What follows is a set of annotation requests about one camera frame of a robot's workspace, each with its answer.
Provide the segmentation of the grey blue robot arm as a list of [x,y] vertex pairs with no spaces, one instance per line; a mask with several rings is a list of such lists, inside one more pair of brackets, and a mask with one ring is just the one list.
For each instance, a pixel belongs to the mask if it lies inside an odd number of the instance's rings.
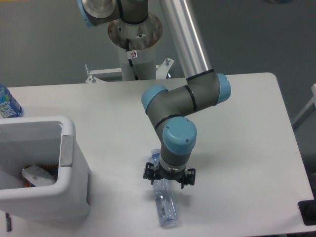
[[[147,163],[143,177],[194,185],[196,171],[187,168],[187,162],[196,144],[197,129],[187,116],[228,100],[231,86],[225,75],[211,67],[191,2],[162,0],[160,5],[187,83],[173,90],[156,85],[142,95],[145,113],[161,142],[158,164]],[[142,52],[158,43],[162,25],[149,12],[146,0],[80,0],[78,6],[88,26],[108,23],[111,41],[123,50],[121,70],[125,80],[153,78],[145,74]]]

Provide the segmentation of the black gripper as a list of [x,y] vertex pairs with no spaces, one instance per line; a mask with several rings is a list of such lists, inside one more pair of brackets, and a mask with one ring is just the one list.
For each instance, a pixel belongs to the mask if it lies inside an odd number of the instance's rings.
[[184,189],[187,185],[195,185],[196,169],[171,170],[163,168],[160,164],[155,166],[153,163],[147,162],[143,172],[143,179],[150,180],[151,185],[154,184],[155,180],[160,179],[176,181],[181,184],[181,189]]

